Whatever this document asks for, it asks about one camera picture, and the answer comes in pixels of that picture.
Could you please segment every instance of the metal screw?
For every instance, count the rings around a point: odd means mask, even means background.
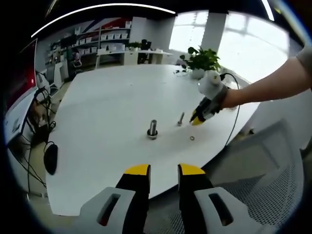
[[[157,125],[157,121],[155,119],[153,119],[151,121],[151,125],[150,125],[150,129],[147,130],[147,137],[154,140],[157,138],[157,130],[156,130],[156,125]]]
[[[151,133],[151,135],[155,135],[155,133],[156,133],[156,125],[157,125],[157,121],[155,119],[153,119],[151,121],[151,126],[150,126],[150,133]]]
[[[181,126],[181,125],[182,125],[183,117],[184,117],[184,112],[182,112],[181,117],[180,117],[180,119],[179,119],[179,121],[178,121],[178,123],[177,123],[178,126]]]

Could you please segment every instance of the floor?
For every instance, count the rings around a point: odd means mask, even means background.
[[[65,83],[59,92],[52,98],[52,109],[57,111],[57,108],[64,97],[67,89],[70,86],[69,83]],[[235,140],[241,140],[245,136],[237,136]],[[43,150],[45,144],[42,143],[32,149],[30,156],[30,164],[36,170],[37,174],[45,181],[45,168],[43,165]],[[261,156],[261,153],[257,153],[257,149],[253,149],[252,152],[245,151],[243,153],[233,155],[231,158],[224,160],[217,171],[208,169],[207,174],[213,184],[220,184],[225,182],[232,182],[242,178],[249,178],[264,174],[269,170],[272,165],[265,160],[265,157]],[[306,175],[309,179],[312,178],[312,152],[305,158],[305,168],[310,172]],[[30,179],[30,189],[33,192],[42,194],[43,197],[36,195],[29,195],[29,204],[31,205],[34,214],[38,219],[49,228],[65,228],[76,219],[76,217],[60,216],[52,214],[47,198],[46,189],[34,179]]]

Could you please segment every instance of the desk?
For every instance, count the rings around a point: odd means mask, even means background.
[[[6,113],[4,118],[4,138],[6,145],[12,139],[22,134],[29,108],[34,101],[37,90],[38,88],[34,87],[27,91],[26,96],[19,98]]]
[[[97,61],[96,61],[96,69],[99,65],[99,59],[101,55],[115,55],[122,54],[122,64],[123,65],[136,65],[137,64],[137,56],[139,53],[142,54],[151,54],[152,56],[152,64],[165,64],[165,61],[168,57],[172,56],[172,54],[161,51],[152,51],[152,50],[138,50],[138,51],[106,51],[104,49],[99,49],[97,51]]]
[[[223,149],[238,108],[191,126],[188,121],[203,95],[198,81],[174,74],[177,68],[141,64],[77,74],[49,138],[58,145],[56,172],[46,174],[54,214],[79,215],[86,201],[116,186],[127,168],[142,163],[152,166],[152,198],[177,184],[179,163],[203,167]],[[230,140],[257,107],[258,103],[240,107]],[[183,125],[177,127],[182,112]],[[152,119],[157,120],[156,140],[146,137]]]

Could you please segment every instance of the window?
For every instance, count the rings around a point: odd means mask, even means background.
[[[220,64],[256,82],[279,68],[288,58],[288,33],[254,16],[227,16],[218,56]]]
[[[175,18],[169,49],[187,52],[189,47],[199,48],[203,40],[208,12],[188,12]]]

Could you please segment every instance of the white pot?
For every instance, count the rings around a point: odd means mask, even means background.
[[[194,69],[191,74],[192,79],[202,79],[205,75],[205,71],[203,69]]]

